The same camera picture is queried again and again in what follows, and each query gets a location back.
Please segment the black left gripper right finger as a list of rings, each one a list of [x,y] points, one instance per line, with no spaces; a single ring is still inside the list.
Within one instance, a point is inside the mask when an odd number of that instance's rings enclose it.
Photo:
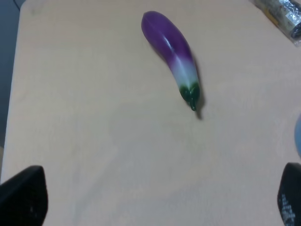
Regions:
[[[286,164],[279,186],[277,204],[285,226],[301,224],[301,165]]]

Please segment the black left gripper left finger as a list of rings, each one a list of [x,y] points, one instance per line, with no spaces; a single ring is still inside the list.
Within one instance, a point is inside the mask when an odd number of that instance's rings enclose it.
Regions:
[[[48,192],[42,166],[33,165],[0,185],[2,226],[41,226],[48,212]]]

